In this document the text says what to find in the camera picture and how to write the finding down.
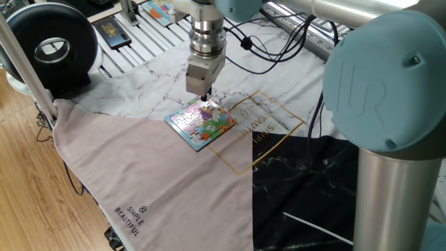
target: black marble cloth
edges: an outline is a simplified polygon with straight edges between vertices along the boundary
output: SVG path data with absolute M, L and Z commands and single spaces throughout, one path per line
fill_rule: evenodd
M 253 160 L 284 135 L 253 146 Z M 358 148 L 324 136 L 287 137 L 253 166 L 254 249 L 351 251 L 353 246 L 289 216 L 353 241 Z

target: colorful puzzle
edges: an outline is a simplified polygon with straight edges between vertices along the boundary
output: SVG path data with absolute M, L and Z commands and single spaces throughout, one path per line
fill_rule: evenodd
M 169 10 L 174 7 L 172 0 L 150 0 L 143 3 L 141 7 L 162 26 L 171 24 Z
M 167 115 L 164 120 L 196 151 L 200 151 L 236 124 L 236 120 L 219 105 L 212 100 L 203 102 L 200 97 Z

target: ur logo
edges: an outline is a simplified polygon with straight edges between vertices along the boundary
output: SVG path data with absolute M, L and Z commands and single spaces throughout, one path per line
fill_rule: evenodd
M 144 213 L 146 210 L 147 210 L 146 206 L 142 206 L 142 207 L 139 208 L 139 212 L 140 213 Z
M 342 63 L 337 97 L 337 111 L 348 116 L 375 118 L 384 125 L 378 106 L 385 98 L 385 85 L 366 70 Z

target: gold geometric outline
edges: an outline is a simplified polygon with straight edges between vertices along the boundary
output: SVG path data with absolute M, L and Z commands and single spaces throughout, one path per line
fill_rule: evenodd
M 285 111 L 287 111 L 289 114 L 291 114 L 292 116 L 294 116 L 295 118 L 299 119 L 301 122 L 300 124 L 298 124 L 296 127 L 294 127 L 294 129 L 292 129 L 292 131 L 290 131 L 289 134 L 285 135 L 277 144 L 275 144 L 270 150 L 268 150 L 265 154 L 263 154 L 260 158 L 258 158 L 257 160 L 255 160 L 249 167 L 247 167 L 245 170 L 243 170 L 241 173 L 237 172 L 237 170 L 231 165 L 229 164 L 216 150 L 214 150 L 212 147 L 208 146 L 209 150 L 211 150 L 216 156 L 218 156 L 218 158 L 220 158 L 220 160 L 222 160 L 229 168 L 231 168 L 231 170 L 233 172 L 235 172 L 237 175 L 242 176 L 244 173 L 246 173 L 250 168 L 252 168 L 257 162 L 259 162 L 260 160 L 262 160 L 265 156 L 267 156 L 272 150 L 274 150 L 277 146 L 280 145 L 280 143 L 282 143 L 288 136 L 290 136 L 291 134 L 293 134 L 293 132 L 295 130 L 297 130 L 302 124 L 305 123 L 305 121 L 303 121 L 301 118 L 299 118 L 298 116 L 294 115 L 292 112 L 288 111 L 287 108 L 285 108 L 282 104 L 279 104 L 278 102 L 276 102 L 275 100 L 273 100 L 272 98 L 268 97 L 264 92 L 262 91 L 256 91 L 255 93 L 253 93 L 252 95 L 250 95 L 249 97 L 241 100 L 240 102 L 237 102 L 229 111 L 232 111 L 234 108 L 236 108 L 237 105 L 239 105 L 240 103 L 242 103 L 243 101 L 252 98 L 252 96 L 261 93 L 262 95 L 264 95 L 267 99 L 269 99 L 271 102 L 275 103 L 276 105 L 279 105 L 282 109 L 284 109 Z

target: metal cylinder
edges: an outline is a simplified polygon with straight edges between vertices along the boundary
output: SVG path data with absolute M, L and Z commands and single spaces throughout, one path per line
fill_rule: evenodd
M 441 160 L 360 150 L 354 251 L 419 251 Z
M 223 18 L 201 22 L 192 18 L 192 30 L 189 32 L 191 52 L 203 58 L 220 55 L 226 45 L 223 23 Z
M 273 0 L 317 17 L 357 28 L 373 18 L 408 6 L 379 0 Z

